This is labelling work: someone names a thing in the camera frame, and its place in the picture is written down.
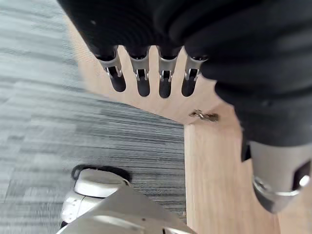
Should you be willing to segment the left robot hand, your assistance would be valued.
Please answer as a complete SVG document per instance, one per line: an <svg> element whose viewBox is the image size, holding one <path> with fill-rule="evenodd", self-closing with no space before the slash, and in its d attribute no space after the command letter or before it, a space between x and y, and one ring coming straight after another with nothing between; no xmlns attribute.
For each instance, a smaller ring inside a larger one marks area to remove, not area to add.
<svg viewBox="0 0 312 234"><path fill-rule="evenodd" d="M171 93L178 53L187 53L182 94L199 75L234 107L241 159L270 213L312 176L312 3L309 0L61 0L117 92L126 89L117 49L128 52L138 92L150 93L148 52L158 48L159 94Z"/></svg>

